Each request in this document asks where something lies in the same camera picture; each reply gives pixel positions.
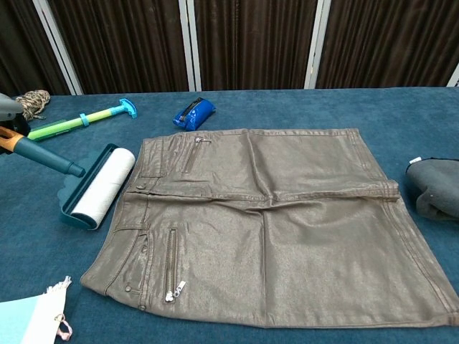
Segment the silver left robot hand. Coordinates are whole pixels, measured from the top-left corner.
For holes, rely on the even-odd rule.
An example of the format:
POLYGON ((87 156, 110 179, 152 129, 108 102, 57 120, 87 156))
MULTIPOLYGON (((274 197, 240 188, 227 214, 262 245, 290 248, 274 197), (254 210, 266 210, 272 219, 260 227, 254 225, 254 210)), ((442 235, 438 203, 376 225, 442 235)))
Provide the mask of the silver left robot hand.
POLYGON ((1 153, 15 153, 19 139, 28 136, 30 127, 23 112, 22 104, 1 94, 1 153))

